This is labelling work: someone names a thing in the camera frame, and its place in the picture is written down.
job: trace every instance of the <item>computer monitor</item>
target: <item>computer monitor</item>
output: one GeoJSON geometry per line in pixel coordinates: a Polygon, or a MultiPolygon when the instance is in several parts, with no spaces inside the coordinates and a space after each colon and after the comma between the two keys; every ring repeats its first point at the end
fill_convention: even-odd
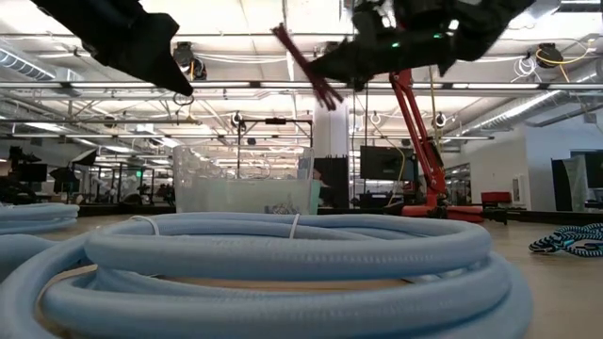
{"type": "Polygon", "coordinates": [[[589,188],[603,188],[603,153],[587,153],[586,181],[589,188]]]}
{"type": "Polygon", "coordinates": [[[403,181],[416,180],[415,152],[394,147],[360,147],[360,177],[368,180],[397,181],[402,167],[402,151],[406,161],[402,173],[403,181]]]}
{"type": "Polygon", "coordinates": [[[19,181],[23,183],[45,183],[48,179],[48,165],[20,164],[17,167],[19,181]]]}

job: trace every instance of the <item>coiled rope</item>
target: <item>coiled rope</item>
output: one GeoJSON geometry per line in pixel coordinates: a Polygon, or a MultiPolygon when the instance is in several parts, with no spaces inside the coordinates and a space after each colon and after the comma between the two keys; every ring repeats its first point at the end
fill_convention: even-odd
{"type": "Polygon", "coordinates": [[[77,205],[37,203],[0,206],[0,235],[48,233],[73,226],[77,205]]]}
{"type": "Polygon", "coordinates": [[[566,226],[530,244],[530,250],[536,253],[553,253],[564,250],[585,258],[603,257],[603,243],[586,243],[577,246],[583,240],[603,241],[603,223],[584,227],[566,226]]]}
{"type": "Polygon", "coordinates": [[[17,268],[0,286],[0,338],[55,338],[34,318],[38,296],[56,274],[88,260],[98,265],[96,272],[58,282],[41,297],[47,318],[85,337],[521,338],[531,319],[530,290],[490,249],[482,227],[450,220],[223,213],[136,218],[59,243],[17,268]],[[416,283],[276,293],[155,275],[416,283]]]}

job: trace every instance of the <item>plastic container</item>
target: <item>plastic container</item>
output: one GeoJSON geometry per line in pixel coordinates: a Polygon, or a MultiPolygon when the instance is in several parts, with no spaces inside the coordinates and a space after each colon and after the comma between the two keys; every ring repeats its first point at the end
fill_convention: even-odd
{"type": "Polygon", "coordinates": [[[309,148],[178,146],[173,163],[178,213],[316,213],[309,148]]]}

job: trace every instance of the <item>black robotic arm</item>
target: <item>black robotic arm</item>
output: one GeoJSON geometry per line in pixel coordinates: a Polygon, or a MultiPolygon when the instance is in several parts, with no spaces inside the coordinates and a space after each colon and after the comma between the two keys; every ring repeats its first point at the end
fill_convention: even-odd
{"type": "Polygon", "coordinates": [[[456,60],[482,57],[509,22],[535,0],[394,0],[397,26],[385,26],[383,0],[364,1],[352,17],[358,34],[309,65],[317,76],[361,89],[380,73],[438,65],[443,75],[456,60]]]}
{"type": "Polygon", "coordinates": [[[165,13],[147,13],[139,0],[31,0],[82,40],[105,66],[186,96],[192,86],[171,57],[180,26],[165,13]]]}

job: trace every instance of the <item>white column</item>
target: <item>white column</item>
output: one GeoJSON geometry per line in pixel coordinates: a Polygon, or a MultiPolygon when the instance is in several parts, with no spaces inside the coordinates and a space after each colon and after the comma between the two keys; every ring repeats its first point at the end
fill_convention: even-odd
{"type": "Polygon", "coordinates": [[[348,101],[333,111],[316,102],[314,108],[314,157],[343,157],[350,153],[350,110],[348,101]]]}

